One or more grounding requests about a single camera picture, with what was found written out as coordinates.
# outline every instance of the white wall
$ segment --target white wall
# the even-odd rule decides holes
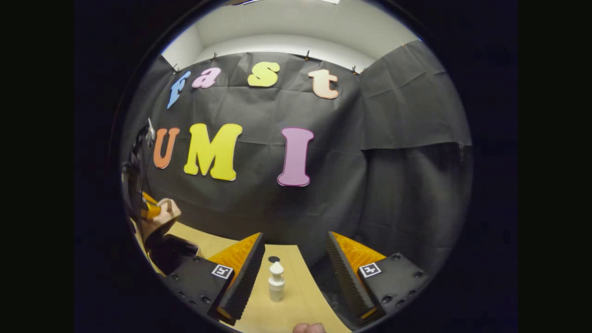
[[[372,3],[341,0],[264,0],[217,8],[196,22],[204,47],[267,34],[307,36],[379,59],[417,36]]]
[[[197,25],[187,28],[162,52],[162,56],[176,69],[183,69],[195,63],[195,58],[203,51]]]
[[[270,34],[227,40],[212,45],[204,49],[194,62],[211,59],[214,52],[219,56],[241,52],[283,52],[304,56],[308,50],[310,50],[310,57],[326,60],[348,69],[356,66],[358,73],[375,61],[361,52],[330,41],[287,34]]]
[[[214,52],[285,52],[333,62],[356,71],[417,40],[396,18],[362,0],[337,5],[318,0],[264,0],[222,6],[195,22],[163,56],[177,68]]]

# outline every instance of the letter i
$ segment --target letter i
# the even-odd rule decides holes
[[[286,138],[284,171],[278,176],[278,184],[282,186],[306,186],[310,177],[306,175],[306,152],[308,142],[314,134],[299,127],[286,127],[282,130]]]

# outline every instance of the white pump bottle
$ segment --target white pump bottle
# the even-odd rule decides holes
[[[284,296],[284,268],[279,264],[279,261],[274,262],[269,268],[271,276],[269,277],[269,297],[273,302],[279,302]]]

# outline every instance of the foam letter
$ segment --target foam letter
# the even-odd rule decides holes
[[[247,81],[249,85],[257,87],[271,87],[278,81],[279,64],[276,62],[260,62],[253,66],[253,73]]]
[[[235,180],[236,172],[232,168],[234,158],[234,145],[239,134],[243,133],[243,128],[237,124],[223,125],[214,140],[210,143],[208,129],[205,124],[194,124],[189,128],[191,132],[191,142],[189,143],[189,155],[187,164],[183,170],[186,174],[197,175],[197,165],[195,157],[200,163],[201,174],[206,175],[214,158],[214,167],[210,172],[212,178],[222,180]]]
[[[214,84],[214,80],[222,70],[218,67],[206,69],[201,72],[201,76],[193,81],[191,84],[194,88],[209,88]]]
[[[299,127],[286,127],[282,130],[286,138],[286,155],[284,171],[278,176],[278,184],[282,186],[306,186],[310,177],[306,175],[306,150],[308,142],[314,134]]]
[[[169,105],[166,106],[167,109],[179,99],[179,91],[183,89],[183,87],[185,86],[185,79],[188,78],[190,75],[191,72],[183,74],[183,76],[180,79],[178,79],[177,82],[175,82],[173,86],[170,88],[170,99]]]
[[[175,138],[177,137],[177,134],[179,134],[179,129],[174,127],[171,128],[169,131],[169,143],[166,145],[166,153],[165,153],[165,157],[160,157],[161,156],[161,150],[162,150],[162,140],[164,139],[165,135],[166,135],[166,129],[159,129],[158,132],[156,132],[156,146],[154,147],[154,165],[156,165],[157,168],[160,169],[164,169],[166,168],[169,163],[170,163],[170,156],[173,153],[173,145],[175,144]]]
[[[329,88],[329,81],[337,82],[337,77],[329,75],[327,69],[319,69],[308,73],[308,76],[313,78],[313,91],[316,96],[332,100],[339,96],[339,92]]]

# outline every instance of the pink letter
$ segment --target pink letter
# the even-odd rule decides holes
[[[214,84],[214,80],[218,77],[222,70],[218,67],[206,69],[201,72],[201,76],[193,81],[191,84],[194,88],[209,88]]]
[[[282,130],[286,138],[286,157],[284,171],[278,176],[278,184],[282,186],[306,186],[310,177],[306,175],[306,150],[308,142],[314,134],[299,127],[286,127]]]

